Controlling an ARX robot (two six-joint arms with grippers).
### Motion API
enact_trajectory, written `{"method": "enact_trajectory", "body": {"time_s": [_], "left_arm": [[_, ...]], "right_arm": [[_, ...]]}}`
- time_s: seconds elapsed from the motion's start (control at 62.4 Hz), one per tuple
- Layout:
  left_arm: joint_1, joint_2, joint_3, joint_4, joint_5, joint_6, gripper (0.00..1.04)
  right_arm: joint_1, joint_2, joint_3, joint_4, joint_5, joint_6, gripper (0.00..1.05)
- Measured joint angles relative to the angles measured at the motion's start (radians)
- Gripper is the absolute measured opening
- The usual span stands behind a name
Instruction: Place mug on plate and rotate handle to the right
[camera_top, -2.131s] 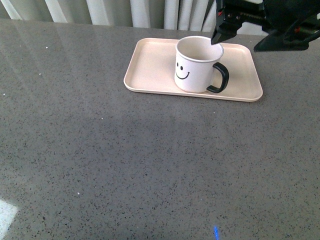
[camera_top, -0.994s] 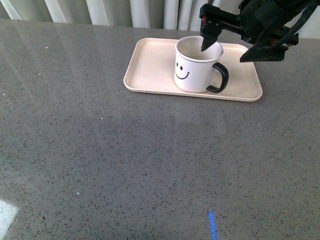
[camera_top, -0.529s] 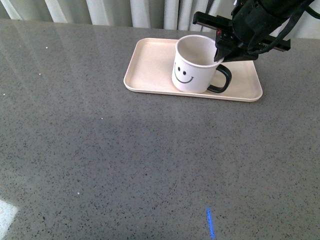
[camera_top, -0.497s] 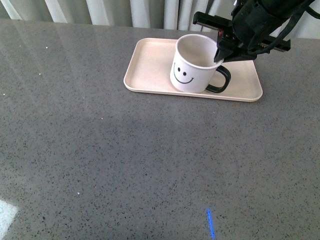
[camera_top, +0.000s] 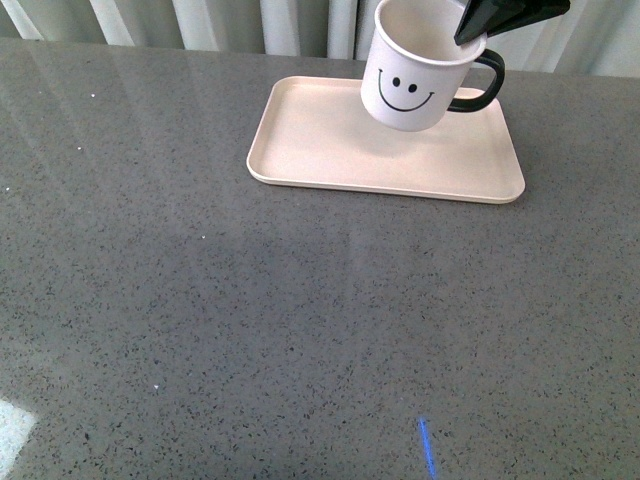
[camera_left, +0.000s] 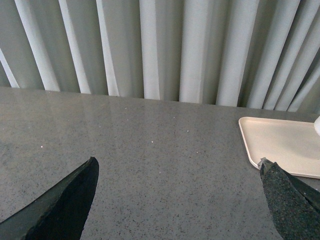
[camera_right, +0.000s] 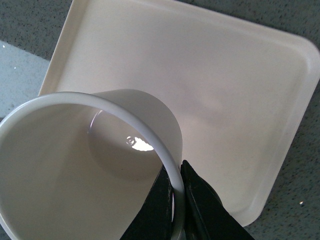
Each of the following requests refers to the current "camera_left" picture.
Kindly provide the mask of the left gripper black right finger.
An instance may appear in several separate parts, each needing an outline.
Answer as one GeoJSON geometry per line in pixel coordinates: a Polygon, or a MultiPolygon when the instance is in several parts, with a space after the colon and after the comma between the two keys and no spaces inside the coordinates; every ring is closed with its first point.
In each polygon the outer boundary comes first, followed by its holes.
{"type": "Polygon", "coordinates": [[[273,224],[284,240],[320,238],[320,192],[263,157],[258,169],[273,224]]]}

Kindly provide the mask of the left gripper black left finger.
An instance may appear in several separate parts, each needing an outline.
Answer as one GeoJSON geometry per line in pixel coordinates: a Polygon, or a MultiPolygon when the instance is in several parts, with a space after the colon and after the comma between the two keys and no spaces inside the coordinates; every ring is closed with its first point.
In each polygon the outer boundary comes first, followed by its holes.
{"type": "Polygon", "coordinates": [[[79,240],[96,193],[99,163],[91,157],[0,224],[2,240],[79,240]]]}

